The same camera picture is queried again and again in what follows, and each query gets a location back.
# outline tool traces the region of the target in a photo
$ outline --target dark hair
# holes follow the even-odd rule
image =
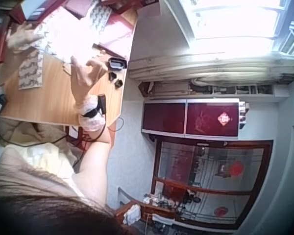
[[[9,179],[0,180],[0,192],[2,190],[5,193],[0,193],[0,234],[131,234],[107,208],[91,207],[79,197],[65,197],[46,191],[37,195],[31,186],[15,184]]]

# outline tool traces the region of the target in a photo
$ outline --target red paper decoration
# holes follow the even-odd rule
[[[229,169],[230,175],[231,176],[238,176],[242,174],[244,170],[244,165],[241,162],[234,162]]]
[[[215,216],[222,217],[228,213],[229,209],[227,207],[218,207],[215,209]]]

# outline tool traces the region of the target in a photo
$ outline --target shelf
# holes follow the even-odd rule
[[[215,190],[215,189],[207,189],[207,188],[199,188],[195,186],[181,184],[172,180],[165,180],[158,177],[154,177],[155,181],[164,183],[165,185],[169,185],[172,187],[180,188],[180,189],[189,189],[191,191],[196,192],[205,192],[211,194],[220,194],[220,195],[232,195],[232,196],[250,196],[252,191],[226,191],[226,190]]]

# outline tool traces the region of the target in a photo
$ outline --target red cabinet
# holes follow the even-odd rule
[[[238,103],[200,102],[187,104],[186,134],[236,137],[238,131]]]
[[[185,102],[145,103],[143,130],[183,134]]]
[[[239,99],[148,101],[142,132],[206,140],[238,138]]]

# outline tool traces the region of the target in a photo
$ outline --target wooden desk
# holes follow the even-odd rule
[[[129,9],[122,16],[135,25],[137,13]],[[116,72],[118,79],[125,83],[126,70]],[[78,125],[78,115],[73,109],[70,76],[63,71],[62,62],[49,54],[44,55],[43,86],[28,90],[18,90],[18,71],[5,84],[8,100],[1,116],[37,123]],[[110,126],[121,113],[124,85],[116,89],[103,76],[92,88],[90,94],[105,94],[107,126]]]

